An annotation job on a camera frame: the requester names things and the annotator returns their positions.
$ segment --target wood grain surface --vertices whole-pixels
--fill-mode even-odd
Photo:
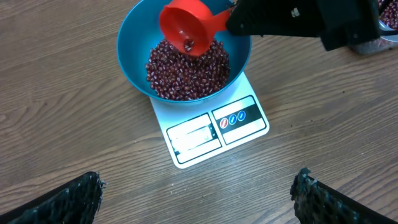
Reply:
[[[0,213],[89,170],[95,223],[298,223],[303,168],[398,221],[398,57],[254,37],[246,75],[269,134],[173,165],[150,101],[116,60],[136,0],[0,1]]]

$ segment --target red cup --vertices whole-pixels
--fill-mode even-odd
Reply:
[[[160,13],[159,25],[165,38],[180,52],[200,56],[210,48],[216,32],[226,30],[230,15],[231,9],[227,9],[214,16],[200,0],[173,0]],[[189,52],[184,47],[188,39],[194,41]]]

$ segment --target blue bowl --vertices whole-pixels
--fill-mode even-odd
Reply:
[[[145,64],[148,62],[150,49],[164,38],[159,27],[159,14],[163,7],[171,0],[142,0],[124,19],[118,34],[116,53],[120,67],[127,79],[141,92],[149,97],[169,103],[195,103],[209,99],[225,88],[229,87],[245,68],[250,52],[251,38],[234,37],[229,32],[216,34],[218,41],[224,42],[224,48],[229,53],[229,66],[231,72],[226,86],[212,95],[198,100],[175,101],[166,100],[157,96],[155,90],[150,88],[146,80]],[[229,0],[202,0],[215,15],[227,9],[232,3]]]

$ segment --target white scale base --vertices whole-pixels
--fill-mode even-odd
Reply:
[[[150,99],[174,164],[181,169],[265,135],[269,122],[244,73],[197,105]]]

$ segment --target scale control panel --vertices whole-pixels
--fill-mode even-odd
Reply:
[[[172,126],[166,133],[172,157],[178,162],[176,166],[185,168],[262,136],[268,130],[264,112],[249,95]]]

